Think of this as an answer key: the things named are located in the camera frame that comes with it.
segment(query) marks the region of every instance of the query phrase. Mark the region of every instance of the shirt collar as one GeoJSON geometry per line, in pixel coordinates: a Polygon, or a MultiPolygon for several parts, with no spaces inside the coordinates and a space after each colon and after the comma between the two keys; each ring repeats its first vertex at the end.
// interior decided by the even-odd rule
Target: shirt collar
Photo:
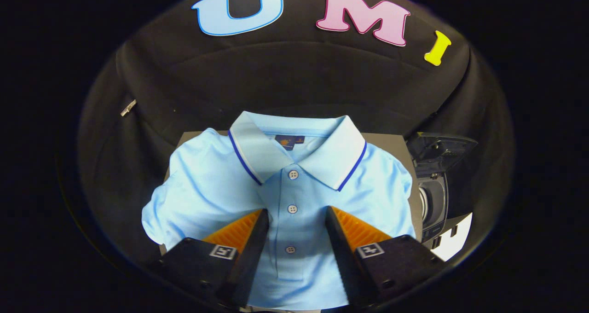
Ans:
{"type": "Polygon", "coordinates": [[[262,185],[293,159],[266,134],[328,137],[297,164],[328,187],[341,191],[366,151],[366,140],[349,116],[300,118],[244,111],[229,129],[233,149],[248,174],[262,185]]]}

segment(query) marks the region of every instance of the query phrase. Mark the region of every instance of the shirt placket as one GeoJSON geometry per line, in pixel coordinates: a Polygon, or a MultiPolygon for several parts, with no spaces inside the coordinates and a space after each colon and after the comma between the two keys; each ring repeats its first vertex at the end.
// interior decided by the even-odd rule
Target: shirt placket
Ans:
{"type": "Polygon", "coordinates": [[[276,236],[276,267],[278,278],[301,280],[305,267],[305,226],[301,194],[308,180],[302,169],[292,164],[282,169],[281,191],[276,236]]]}

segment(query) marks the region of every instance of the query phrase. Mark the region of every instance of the orange gripper pad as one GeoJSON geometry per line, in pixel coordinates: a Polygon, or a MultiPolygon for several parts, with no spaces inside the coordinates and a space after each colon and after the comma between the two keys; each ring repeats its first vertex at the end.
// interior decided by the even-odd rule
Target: orange gripper pad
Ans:
{"type": "Polygon", "coordinates": [[[349,244],[352,253],[358,246],[381,242],[392,238],[352,214],[333,206],[330,207],[337,216],[337,221],[339,221],[339,225],[346,236],[347,243],[349,244]]]}
{"type": "Polygon", "coordinates": [[[246,247],[246,243],[248,243],[250,234],[252,233],[261,211],[262,210],[259,209],[256,212],[250,213],[241,219],[229,223],[225,227],[208,235],[202,241],[223,246],[231,246],[232,248],[236,248],[239,253],[242,253],[243,249],[246,247]]]}

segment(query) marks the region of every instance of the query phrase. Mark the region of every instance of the light blue letter u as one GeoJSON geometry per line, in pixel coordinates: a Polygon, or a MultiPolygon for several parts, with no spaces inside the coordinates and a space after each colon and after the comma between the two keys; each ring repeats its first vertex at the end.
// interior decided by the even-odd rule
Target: light blue letter u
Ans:
{"type": "Polygon", "coordinates": [[[229,0],[200,0],[197,9],[200,30],[211,36],[230,36],[263,28],[282,15],[283,0],[260,0],[260,11],[250,17],[229,15],[229,0]]]}

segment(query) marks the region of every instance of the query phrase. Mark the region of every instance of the black cloth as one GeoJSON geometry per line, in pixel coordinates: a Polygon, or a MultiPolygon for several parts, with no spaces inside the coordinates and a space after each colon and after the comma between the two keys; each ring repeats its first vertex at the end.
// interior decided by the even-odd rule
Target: black cloth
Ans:
{"type": "MultiPolygon", "coordinates": [[[[450,173],[450,201],[453,213],[475,210],[467,244],[488,233],[508,192],[513,132],[498,82],[460,33],[415,3],[387,0],[411,13],[407,44],[398,47],[359,34],[348,15],[347,32],[317,28],[326,0],[284,0],[272,24],[215,37],[200,31],[190,9],[197,1],[181,1],[126,41],[82,111],[78,163],[87,204],[128,259],[146,263],[158,255],[141,226],[141,209],[162,183],[183,132],[228,130],[244,110],[347,114],[364,133],[429,131],[477,140],[450,173]],[[452,41],[440,66],[423,59],[435,30],[452,41]],[[134,99],[134,108],[120,116],[134,99]]],[[[247,17],[259,10],[259,0],[229,0],[229,7],[233,17],[247,17]]]]}

